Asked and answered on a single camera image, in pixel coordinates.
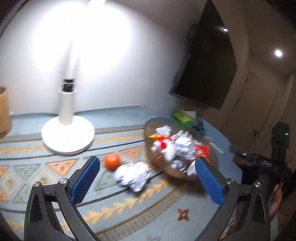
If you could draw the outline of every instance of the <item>lamp base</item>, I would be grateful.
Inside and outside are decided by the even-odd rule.
[[[94,139],[94,127],[85,118],[73,116],[71,125],[63,125],[59,117],[50,119],[42,128],[44,144],[60,155],[75,155],[86,150]]]

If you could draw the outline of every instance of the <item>red snack packet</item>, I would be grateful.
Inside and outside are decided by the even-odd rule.
[[[196,145],[196,158],[204,156],[207,161],[210,160],[210,146],[209,145]]]

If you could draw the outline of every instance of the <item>person's hand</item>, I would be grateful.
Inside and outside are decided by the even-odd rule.
[[[277,188],[279,187],[278,184],[276,184],[274,186],[274,190],[273,190],[273,193],[275,193],[277,191]],[[269,216],[273,216],[275,214],[275,212],[277,211],[277,209],[279,208],[279,205],[281,203],[281,199],[282,199],[282,191],[281,189],[279,189],[277,191],[277,193],[275,194],[274,196],[274,201],[269,209]]]

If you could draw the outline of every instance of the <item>brown basket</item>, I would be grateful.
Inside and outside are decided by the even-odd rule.
[[[6,136],[11,129],[8,110],[8,94],[5,87],[0,87],[0,138]]]
[[[177,122],[171,119],[166,119],[166,118],[153,118],[147,121],[145,125],[145,144],[146,144],[147,155],[149,160],[152,161],[155,165],[159,166],[161,169],[163,169],[163,171],[171,177],[183,179],[183,180],[190,180],[190,181],[196,180],[197,175],[187,176],[186,173],[179,172],[171,168],[170,165],[166,162],[166,160],[163,159],[163,157],[159,153],[154,153],[151,151],[150,147],[153,146],[153,142],[155,140],[152,138],[149,138],[149,136],[155,133],[156,128],[162,127],[165,125],[168,125],[172,128],[173,134],[178,133],[178,131],[180,130],[188,131],[193,136],[194,140],[201,142],[203,145],[209,145],[209,142],[206,139],[200,137],[200,135],[196,131],[183,125],[180,122]],[[212,146],[211,145],[209,146],[210,146],[209,162],[214,168],[218,169],[219,160]]]

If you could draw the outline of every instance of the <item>orange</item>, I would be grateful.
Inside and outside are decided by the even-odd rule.
[[[115,152],[106,154],[104,156],[104,164],[107,169],[115,170],[120,165],[120,155]]]

